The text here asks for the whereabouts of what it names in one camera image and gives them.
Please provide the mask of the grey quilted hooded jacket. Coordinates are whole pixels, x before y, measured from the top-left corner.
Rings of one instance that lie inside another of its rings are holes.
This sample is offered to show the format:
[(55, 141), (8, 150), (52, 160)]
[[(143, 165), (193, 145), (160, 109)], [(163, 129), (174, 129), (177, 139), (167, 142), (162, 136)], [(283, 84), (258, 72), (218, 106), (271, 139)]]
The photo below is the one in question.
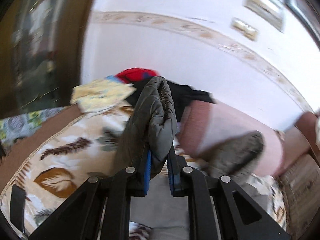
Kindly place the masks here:
[(116, 173), (133, 166), (134, 160), (150, 151), (151, 179), (167, 165), (175, 134), (176, 116), (170, 88), (165, 78), (153, 77), (144, 87), (120, 137)]

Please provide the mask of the leaf patterned bed blanket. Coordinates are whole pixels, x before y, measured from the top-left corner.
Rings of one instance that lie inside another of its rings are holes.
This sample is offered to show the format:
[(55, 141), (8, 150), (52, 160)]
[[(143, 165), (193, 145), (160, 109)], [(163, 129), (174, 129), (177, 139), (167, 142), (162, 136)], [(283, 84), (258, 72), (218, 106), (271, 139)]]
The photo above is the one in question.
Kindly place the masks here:
[[(120, 137), (133, 111), (119, 106), (103, 114), (81, 114), (71, 106), (13, 146), (1, 166), (3, 238), (30, 239), (87, 179), (114, 176)], [(262, 134), (248, 133), (232, 142), (234, 152), (223, 150), (212, 169), (205, 171), (200, 157), (193, 158), (180, 148), (179, 132), (176, 126), (173, 147), (188, 166), (215, 179), (229, 176), (240, 187), (264, 151)], [(129, 237), (133, 223), (146, 225), (154, 239), (190, 239), (188, 199), (172, 196), (167, 165), (152, 175), (145, 197), (131, 198)]]

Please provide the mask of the pink folded quilt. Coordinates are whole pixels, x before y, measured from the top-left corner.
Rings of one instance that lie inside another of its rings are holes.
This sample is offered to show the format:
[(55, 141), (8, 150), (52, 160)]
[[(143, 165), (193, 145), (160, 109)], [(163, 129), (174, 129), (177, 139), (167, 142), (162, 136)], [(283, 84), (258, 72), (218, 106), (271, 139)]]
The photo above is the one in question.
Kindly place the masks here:
[(283, 165), (284, 149), (275, 130), (225, 103), (192, 101), (183, 112), (177, 139), (187, 155), (197, 158), (253, 131), (260, 132), (264, 139), (264, 151), (254, 174), (277, 175)]

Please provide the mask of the pink pillow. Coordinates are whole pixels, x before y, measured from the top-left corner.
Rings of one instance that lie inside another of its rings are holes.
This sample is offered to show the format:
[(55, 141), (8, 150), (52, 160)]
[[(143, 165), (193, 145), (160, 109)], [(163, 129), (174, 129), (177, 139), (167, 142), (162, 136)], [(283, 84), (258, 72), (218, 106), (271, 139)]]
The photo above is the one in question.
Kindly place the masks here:
[(295, 124), (285, 132), (283, 157), (280, 167), (275, 172), (281, 176), (301, 156), (309, 154), (319, 166), (319, 148), (316, 145), (316, 123), (319, 114), (304, 112)]

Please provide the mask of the yellow patterned cloth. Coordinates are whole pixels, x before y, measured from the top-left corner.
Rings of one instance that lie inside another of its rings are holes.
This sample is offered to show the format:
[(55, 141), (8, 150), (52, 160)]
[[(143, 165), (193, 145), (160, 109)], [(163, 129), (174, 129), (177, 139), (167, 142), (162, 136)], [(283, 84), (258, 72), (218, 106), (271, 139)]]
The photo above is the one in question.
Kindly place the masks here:
[(126, 84), (111, 75), (73, 88), (71, 105), (77, 105), (82, 113), (107, 111), (136, 91), (132, 84)]

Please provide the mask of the black garment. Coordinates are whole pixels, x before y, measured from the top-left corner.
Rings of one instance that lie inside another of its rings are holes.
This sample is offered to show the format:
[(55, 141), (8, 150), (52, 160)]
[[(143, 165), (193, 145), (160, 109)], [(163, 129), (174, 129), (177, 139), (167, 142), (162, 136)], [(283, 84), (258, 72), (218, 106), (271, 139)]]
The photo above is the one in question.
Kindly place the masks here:
[[(133, 107), (135, 107), (140, 94), (145, 87), (145, 85), (151, 80), (151, 78), (144, 79), (142, 81), (136, 82), (133, 84), (133, 87), (136, 89), (125, 100)], [(190, 86), (179, 85), (177, 83), (167, 81), (172, 94), (172, 99), (174, 101), (176, 119), (178, 122), (181, 121), (185, 107), (189, 106), (192, 101), (204, 101), (209, 103), (215, 103), (208, 92), (202, 90), (193, 90)]]

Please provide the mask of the red and blue garment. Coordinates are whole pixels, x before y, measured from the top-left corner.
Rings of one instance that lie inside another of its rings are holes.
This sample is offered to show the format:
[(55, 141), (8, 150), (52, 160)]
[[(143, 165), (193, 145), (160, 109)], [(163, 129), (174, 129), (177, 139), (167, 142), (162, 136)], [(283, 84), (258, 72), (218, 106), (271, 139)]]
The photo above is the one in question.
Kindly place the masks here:
[(144, 79), (159, 76), (159, 74), (151, 69), (144, 68), (129, 68), (116, 75), (116, 78), (124, 83), (137, 83)]

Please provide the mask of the brown door with glass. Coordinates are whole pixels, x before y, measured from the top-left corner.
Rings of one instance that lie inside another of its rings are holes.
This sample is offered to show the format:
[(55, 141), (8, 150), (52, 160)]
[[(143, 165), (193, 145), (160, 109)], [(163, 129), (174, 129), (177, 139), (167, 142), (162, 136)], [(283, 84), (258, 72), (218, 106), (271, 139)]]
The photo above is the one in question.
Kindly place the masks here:
[(1, 0), (1, 117), (67, 106), (93, 0)]

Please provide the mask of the small wall plaque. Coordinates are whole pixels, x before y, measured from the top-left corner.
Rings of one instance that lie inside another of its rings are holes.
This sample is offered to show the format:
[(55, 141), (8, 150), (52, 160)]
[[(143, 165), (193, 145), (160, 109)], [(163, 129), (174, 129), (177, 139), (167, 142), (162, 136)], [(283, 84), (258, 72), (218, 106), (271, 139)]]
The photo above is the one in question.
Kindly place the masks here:
[(248, 38), (251, 41), (256, 41), (258, 38), (259, 31), (238, 18), (232, 18), (231, 28), (238, 31), (242, 34), (242, 36)]

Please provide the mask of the framed wall picture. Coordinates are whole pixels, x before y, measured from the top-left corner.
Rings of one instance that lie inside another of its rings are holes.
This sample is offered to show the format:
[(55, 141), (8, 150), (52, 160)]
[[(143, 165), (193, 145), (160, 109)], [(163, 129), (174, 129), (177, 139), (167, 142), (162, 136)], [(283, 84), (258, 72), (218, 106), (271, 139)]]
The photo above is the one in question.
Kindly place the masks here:
[(244, 0), (243, 6), (263, 18), (278, 31), (283, 31), (284, 6), (280, 0)]

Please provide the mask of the dark window frame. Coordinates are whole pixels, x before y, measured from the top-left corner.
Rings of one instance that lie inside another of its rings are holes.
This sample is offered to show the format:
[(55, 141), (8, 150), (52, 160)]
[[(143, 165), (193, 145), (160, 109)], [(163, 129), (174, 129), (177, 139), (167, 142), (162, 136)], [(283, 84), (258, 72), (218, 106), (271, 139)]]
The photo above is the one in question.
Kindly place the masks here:
[(319, 12), (316, 7), (308, 0), (284, 0), (284, 2), (319, 48)]

